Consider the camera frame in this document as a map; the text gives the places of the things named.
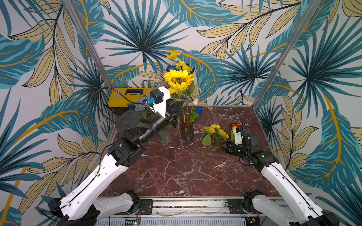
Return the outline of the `yellow sunflower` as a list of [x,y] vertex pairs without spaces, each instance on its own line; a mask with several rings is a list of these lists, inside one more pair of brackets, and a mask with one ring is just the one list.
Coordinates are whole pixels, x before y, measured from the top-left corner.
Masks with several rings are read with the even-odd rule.
[[202,145],[206,148],[206,163],[209,167],[208,157],[209,157],[209,147],[213,142],[213,135],[215,134],[215,129],[213,127],[204,127],[204,132],[202,135]]
[[215,133],[213,135],[215,148],[221,148],[222,142],[229,138],[229,135],[222,129],[214,128]]

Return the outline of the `yellow marigold flower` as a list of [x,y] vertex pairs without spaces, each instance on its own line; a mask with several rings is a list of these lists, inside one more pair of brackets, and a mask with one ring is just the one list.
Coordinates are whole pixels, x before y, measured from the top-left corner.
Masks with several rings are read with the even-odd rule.
[[218,125],[218,124],[213,124],[210,127],[214,128],[214,129],[218,129],[218,130],[220,129],[220,125]]

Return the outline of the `tall sunflower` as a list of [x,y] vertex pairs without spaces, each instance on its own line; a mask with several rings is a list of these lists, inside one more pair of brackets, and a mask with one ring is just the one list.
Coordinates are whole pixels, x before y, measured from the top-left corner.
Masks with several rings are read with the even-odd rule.
[[165,80],[168,83],[171,97],[185,101],[188,99],[188,91],[195,81],[193,74],[187,70],[170,70],[165,73]]

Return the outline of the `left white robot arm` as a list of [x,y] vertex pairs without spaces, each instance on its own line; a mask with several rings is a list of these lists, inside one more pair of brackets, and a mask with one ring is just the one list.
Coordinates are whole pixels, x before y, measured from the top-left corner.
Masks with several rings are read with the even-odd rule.
[[168,125],[177,127],[182,108],[182,101],[168,99],[151,105],[147,119],[134,109],[124,112],[116,123],[122,136],[105,150],[95,170],[68,195],[49,199],[48,210],[40,207],[36,210],[46,217],[58,217],[58,226],[94,226],[118,212],[136,213],[140,199],[132,190],[103,201],[98,196],[144,154],[144,144]]

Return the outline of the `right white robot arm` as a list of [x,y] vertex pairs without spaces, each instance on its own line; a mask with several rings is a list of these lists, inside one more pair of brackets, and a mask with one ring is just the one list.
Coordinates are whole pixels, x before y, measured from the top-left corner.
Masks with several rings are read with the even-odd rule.
[[221,144],[226,154],[248,160],[278,191],[289,209],[268,199],[259,190],[244,194],[243,199],[231,199],[227,206],[232,214],[262,213],[279,226],[338,226],[334,213],[324,211],[291,179],[279,160],[270,151],[263,151],[253,132],[234,129],[234,141]]

